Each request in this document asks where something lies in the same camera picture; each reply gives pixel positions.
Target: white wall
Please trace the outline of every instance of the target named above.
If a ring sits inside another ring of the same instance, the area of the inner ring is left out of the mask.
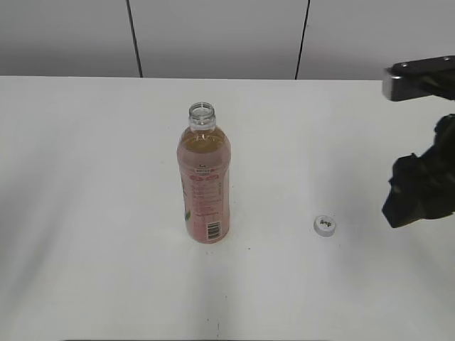
[[[406,60],[455,53],[454,0],[313,0],[300,79],[382,78]]]
[[[293,79],[307,0],[130,0],[145,77]],[[313,0],[300,79],[455,53],[454,0]],[[125,0],[0,1],[0,75],[138,76]]]
[[[292,79],[306,0],[132,0],[146,77]]]
[[[0,75],[137,76],[124,0],[1,0]]]

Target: bottle neck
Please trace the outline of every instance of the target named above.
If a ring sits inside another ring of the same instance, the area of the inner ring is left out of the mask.
[[[191,131],[198,133],[213,131],[216,127],[215,109],[209,103],[195,103],[190,108],[188,122]]]

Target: pink label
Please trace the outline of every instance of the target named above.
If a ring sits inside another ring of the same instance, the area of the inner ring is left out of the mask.
[[[229,230],[229,171],[227,168],[181,167],[185,221],[189,234],[210,243]]]

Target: white table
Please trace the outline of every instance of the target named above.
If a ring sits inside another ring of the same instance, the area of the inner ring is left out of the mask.
[[[0,77],[0,340],[453,340],[455,218],[381,207],[454,108],[380,88]],[[176,163],[201,100],[232,144],[214,245],[186,234]]]

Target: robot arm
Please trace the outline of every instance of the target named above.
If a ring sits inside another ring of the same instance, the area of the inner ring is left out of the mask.
[[[395,102],[429,95],[455,100],[455,56],[395,64],[387,69],[383,92]],[[443,117],[434,131],[434,145],[422,156],[405,156],[393,165],[382,208],[392,227],[455,211],[455,114]]]

